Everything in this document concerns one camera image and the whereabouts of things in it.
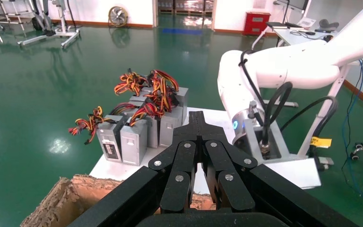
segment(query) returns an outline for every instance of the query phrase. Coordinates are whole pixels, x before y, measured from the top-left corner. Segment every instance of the electric fan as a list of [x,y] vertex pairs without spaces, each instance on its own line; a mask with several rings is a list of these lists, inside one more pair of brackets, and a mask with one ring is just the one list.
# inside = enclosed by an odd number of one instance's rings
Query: electric fan
[[109,10],[108,18],[109,21],[115,27],[123,27],[127,24],[128,19],[127,11],[119,6],[114,6]]

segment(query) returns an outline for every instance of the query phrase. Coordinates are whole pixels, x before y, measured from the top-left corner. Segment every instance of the red cabinet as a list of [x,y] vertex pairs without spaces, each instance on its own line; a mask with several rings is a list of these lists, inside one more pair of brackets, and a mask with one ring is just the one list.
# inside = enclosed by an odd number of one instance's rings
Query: red cabinet
[[260,35],[269,21],[270,13],[247,12],[243,35]]

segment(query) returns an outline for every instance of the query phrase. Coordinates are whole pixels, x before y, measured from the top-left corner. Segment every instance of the white table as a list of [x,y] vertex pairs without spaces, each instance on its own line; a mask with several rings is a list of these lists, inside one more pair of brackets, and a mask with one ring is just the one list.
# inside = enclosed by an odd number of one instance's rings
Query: white table
[[[302,35],[291,34],[290,29],[273,29],[273,31],[288,45],[302,44],[311,41],[311,39],[307,39]],[[336,34],[337,32],[334,33],[315,32],[315,35],[307,35],[307,36],[312,39],[317,39],[317,38],[322,38],[323,36],[326,35],[336,35]]]
[[[188,107],[187,112],[190,111],[203,111],[205,122],[222,127],[225,131],[227,141],[229,143],[233,141],[233,125],[229,120],[226,111]],[[188,123],[189,119],[187,117],[183,125]],[[148,148],[141,166],[148,166],[148,162],[164,149],[165,148]],[[313,159],[299,160],[294,161],[293,163],[272,163],[267,164],[267,166],[301,188],[305,189],[320,186],[320,179]],[[107,161],[104,155],[102,155],[94,166],[93,170],[90,172],[90,175],[96,178],[110,178],[117,181],[123,181],[140,168],[140,166],[131,166],[124,163]],[[204,177],[204,171],[202,170],[201,165],[197,166],[194,192],[199,194],[209,193],[207,182]]]

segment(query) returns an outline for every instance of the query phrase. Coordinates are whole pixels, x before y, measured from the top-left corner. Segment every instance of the blue floor marking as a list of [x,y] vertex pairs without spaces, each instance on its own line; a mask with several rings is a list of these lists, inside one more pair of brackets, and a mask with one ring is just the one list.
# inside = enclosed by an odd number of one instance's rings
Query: blue floor marking
[[180,29],[180,28],[164,28],[162,29],[163,33],[172,33],[172,34],[184,34],[184,35],[202,35],[202,30],[189,30],[189,29]]

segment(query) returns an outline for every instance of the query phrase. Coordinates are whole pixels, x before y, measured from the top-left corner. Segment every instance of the yellow label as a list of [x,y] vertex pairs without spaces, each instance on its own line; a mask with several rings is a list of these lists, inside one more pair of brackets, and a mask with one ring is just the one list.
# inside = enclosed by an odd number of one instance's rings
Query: yellow label
[[321,139],[313,136],[310,145],[314,145],[318,148],[329,148],[332,144],[332,139]]

